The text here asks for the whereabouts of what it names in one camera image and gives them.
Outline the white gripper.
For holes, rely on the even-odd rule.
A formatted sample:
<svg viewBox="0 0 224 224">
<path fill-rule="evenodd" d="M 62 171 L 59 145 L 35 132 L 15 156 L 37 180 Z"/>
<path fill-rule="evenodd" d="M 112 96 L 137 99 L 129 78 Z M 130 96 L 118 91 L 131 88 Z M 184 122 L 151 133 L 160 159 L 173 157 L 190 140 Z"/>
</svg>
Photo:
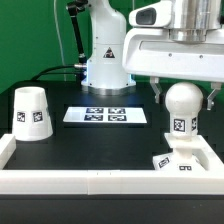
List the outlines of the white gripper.
<svg viewBox="0 0 224 224">
<path fill-rule="evenodd" d="M 224 83 L 224 29 L 208 31 L 206 41 L 196 44 L 172 41 L 165 29 L 131 29 L 125 37 L 122 64 L 127 73 L 151 77 L 157 104 L 162 102 L 158 77 L 212 82 L 207 97 L 211 110 Z"/>
</svg>

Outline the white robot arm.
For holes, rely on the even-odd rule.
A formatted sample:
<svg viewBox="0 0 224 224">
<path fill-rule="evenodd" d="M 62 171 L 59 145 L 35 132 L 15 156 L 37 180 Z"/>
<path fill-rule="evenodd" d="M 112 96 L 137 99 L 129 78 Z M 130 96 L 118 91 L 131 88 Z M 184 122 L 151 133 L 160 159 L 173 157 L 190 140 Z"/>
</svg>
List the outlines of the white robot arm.
<svg viewBox="0 0 224 224">
<path fill-rule="evenodd" d="M 211 84 L 213 99 L 224 85 L 222 0 L 160 0 L 132 11 L 128 18 L 109 0 L 88 0 L 92 55 L 87 60 L 85 89 L 119 94 L 135 85 L 133 75 L 150 78 L 155 97 L 161 78 Z"/>
</svg>

